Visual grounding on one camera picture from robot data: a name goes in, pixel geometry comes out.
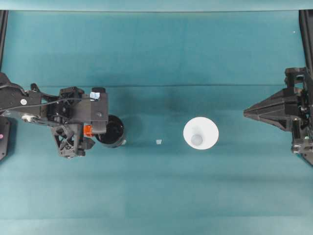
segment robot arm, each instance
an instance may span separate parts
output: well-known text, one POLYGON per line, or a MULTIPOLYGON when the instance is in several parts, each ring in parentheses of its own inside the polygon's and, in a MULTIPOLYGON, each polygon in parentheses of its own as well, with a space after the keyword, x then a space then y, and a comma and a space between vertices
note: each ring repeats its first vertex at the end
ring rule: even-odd
MULTIPOLYGON (((85 150, 95 144, 92 136, 99 141, 108 139, 107 126, 111 126, 108 124, 112 119, 104 88, 92 88, 90 94, 85 94, 77 87, 69 87, 61 89, 59 95, 49 95, 42 93, 36 84, 25 91, 11 83, 4 73, 0 73, 0 115, 49 126, 59 155, 65 158, 84 156, 85 150), (88 137, 84 137, 84 124, 89 130, 88 137)), ((113 141, 119 143, 124 133, 120 123, 118 129, 109 131, 115 136, 118 132, 118 138, 113 141)))

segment screw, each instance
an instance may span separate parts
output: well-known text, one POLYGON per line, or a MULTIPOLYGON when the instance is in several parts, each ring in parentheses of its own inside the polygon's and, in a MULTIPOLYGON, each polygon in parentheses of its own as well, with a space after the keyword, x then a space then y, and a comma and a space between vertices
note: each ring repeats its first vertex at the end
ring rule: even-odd
POLYGON ((26 105, 27 104, 27 100, 26 99, 21 99, 21 105, 26 105))

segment cable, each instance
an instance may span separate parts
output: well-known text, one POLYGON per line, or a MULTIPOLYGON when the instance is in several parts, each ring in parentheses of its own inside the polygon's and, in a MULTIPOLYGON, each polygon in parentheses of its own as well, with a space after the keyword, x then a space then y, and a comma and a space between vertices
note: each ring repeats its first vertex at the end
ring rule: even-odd
POLYGON ((58 99, 55 101, 51 101, 51 102, 47 102, 47 103, 41 103, 41 104, 31 104, 31 105, 20 105, 20 106, 14 106, 11 108, 7 108, 7 109, 0 109, 0 112, 4 112, 7 110, 12 110, 12 109, 18 109, 18 108, 33 108, 33 107, 40 107, 40 106, 44 106, 44 105, 49 105, 49 104, 54 104, 54 103, 58 103, 61 101, 67 101, 67 100, 84 100, 84 99, 88 99, 88 100, 93 100, 93 101, 97 101, 96 99, 93 98, 64 98, 64 99, 58 99))

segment orange component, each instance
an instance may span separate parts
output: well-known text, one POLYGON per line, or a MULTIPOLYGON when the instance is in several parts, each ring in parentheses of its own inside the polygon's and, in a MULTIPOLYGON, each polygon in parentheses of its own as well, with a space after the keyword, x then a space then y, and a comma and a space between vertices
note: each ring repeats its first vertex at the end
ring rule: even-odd
POLYGON ((93 137, 94 134, 92 133, 92 126, 91 125, 85 125, 84 126, 84 135, 87 137, 93 137))

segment teal fabric surface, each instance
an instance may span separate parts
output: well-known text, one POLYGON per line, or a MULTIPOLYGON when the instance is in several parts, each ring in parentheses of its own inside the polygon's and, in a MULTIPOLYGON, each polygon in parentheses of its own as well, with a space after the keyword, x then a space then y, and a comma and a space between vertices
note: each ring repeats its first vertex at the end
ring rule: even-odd
POLYGON ((285 67, 305 65, 297 20, 297 12, 11 12, 3 59, 11 81, 51 94, 106 86, 127 143, 97 143, 69 161, 47 127, 14 123, 0 162, 1 234, 310 234, 312 167, 291 154, 291 134, 242 114, 283 88, 285 67), (220 131, 207 151, 182 136, 197 116, 220 131))
POLYGON ((297 11, 10 12, 2 70, 24 86, 282 85, 304 65, 297 11))
POLYGON ((38 11, 272 11, 313 8, 311 0, 2 0, 1 9, 38 11))

